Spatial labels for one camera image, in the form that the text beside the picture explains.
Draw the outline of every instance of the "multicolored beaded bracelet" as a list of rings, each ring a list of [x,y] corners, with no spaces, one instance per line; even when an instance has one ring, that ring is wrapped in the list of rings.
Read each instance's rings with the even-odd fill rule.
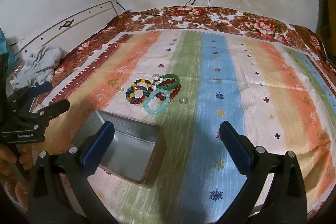
[[[177,76],[177,75],[173,75],[173,74],[169,74],[169,75],[161,75],[158,77],[159,80],[154,80],[154,84],[156,82],[160,82],[160,84],[163,84],[165,83],[164,85],[160,85],[160,88],[161,89],[164,89],[164,90],[173,90],[179,83],[180,83],[180,78]],[[166,78],[175,78],[176,80],[172,81],[170,80],[169,83],[167,83],[167,81],[164,81],[163,79],[166,79]]]
[[[148,103],[154,98],[154,96],[157,94],[157,93],[163,93],[165,96],[166,96],[166,99],[164,100],[162,106],[160,106],[158,109],[156,110],[152,110],[149,108],[148,106]],[[145,109],[145,111],[148,113],[148,114],[154,114],[154,115],[157,115],[159,114],[160,112],[164,111],[167,106],[168,106],[168,103],[170,102],[170,99],[169,99],[169,92],[167,90],[164,90],[164,89],[156,89],[154,90],[148,98],[146,98],[146,100],[143,102],[143,108]]]
[[[139,98],[135,97],[134,92],[136,90],[142,90],[142,96]],[[139,79],[137,81],[135,81],[132,86],[127,89],[126,91],[126,99],[127,101],[129,101],[130,104],[133,105],[139,105],[140,103],[142,103],[152,92],[152,84],[149,80],[145,80],[145,79]]]
[[[160,83],[160,85],[158,85],[157,87],[160,88],[161,85],[166,85],[166,83],[170,84],[170,83],[174,83],[175,82],[175,79],[167,79],[165,81],[163,81],[162,83]],[[181,84],[178,84],[175,89],[172,91],[172,93],[170,93],[170,96],[169,98],[170,99],[174,99],[175,96],[179,93],[180,91],[180,88],[181,88]],[[156,98],[160,99],[160,101],[164,101],[166,99],[166,97],[164,97],[161,93],[158,93],[156,95]]]

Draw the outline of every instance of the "finger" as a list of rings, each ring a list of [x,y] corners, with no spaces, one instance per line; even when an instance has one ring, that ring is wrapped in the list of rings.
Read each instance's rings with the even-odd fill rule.
[[[29,170],[29,169],[31,169],[32,167],[33,167],[33,162],[29,162],[29,163],[23,165],[23,168],[24,168],[25,170]]]
[[[0,174],[4,176],[9,176],[12,174],[13,171],[11,170],[11,167],[9,166],[8,162],[2,160],[2,166],[0,168]]]
[[[19,162],[21,164],[27,164],[29,163],[30,161],[33,161],[33,157],[31,156],[31,154],[22,154],[20,157],[19,157]]]
[[[22,145],[23,153],[31,154],[32,150],[33,150],[33,146],[30,143],[26,143],[26,144]]]
[[[0,144],[0,159],[4,159],[5,161],[16,163],[17,158],[13,154],[13,152],[5,145]]]

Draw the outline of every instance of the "bedsheet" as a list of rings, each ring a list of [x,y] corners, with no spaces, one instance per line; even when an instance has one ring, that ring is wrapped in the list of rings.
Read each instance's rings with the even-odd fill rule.
[[[34,103],[36,110],[63,98],[71,104],[35,150],[65,152],[95,108],[158,124],[166,151],[152,187],[101,168],[90,184],[122,223],[212,223],[246,179],[219,138],[228,120],[268,152],[296,153],[314,215],[336,182],[334,68],[304,27],[227,8],[205,14],[202,7],[125,12],[76,47],[55,71],[53,91]],[[167,73],[179,75],[181,91],[157,116],[117,92]],[[189,103],[179,104],[180,96]],[[24,186],[11,183],[8,192],[22,203]]]

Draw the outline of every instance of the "jade bangle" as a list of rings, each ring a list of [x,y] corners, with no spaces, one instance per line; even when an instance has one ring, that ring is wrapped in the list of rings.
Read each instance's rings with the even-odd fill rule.
[[[158,85],[158,88],[164,89],[164,90],[173,90],[179,83],[180,78],[177,75],[161,75],[159,78],[174,78],[176,81],[174,83],[168,84],[168,85]]]

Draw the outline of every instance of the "crumpled cloth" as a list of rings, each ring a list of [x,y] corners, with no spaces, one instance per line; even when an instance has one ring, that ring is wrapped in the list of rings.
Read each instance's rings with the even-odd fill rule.
[[[14,81],[14,88],[37,86],[44,81],[50,82],[55,68],[66,52],[61,47],[42,46],[31,53],[25,60],[25,65]]]

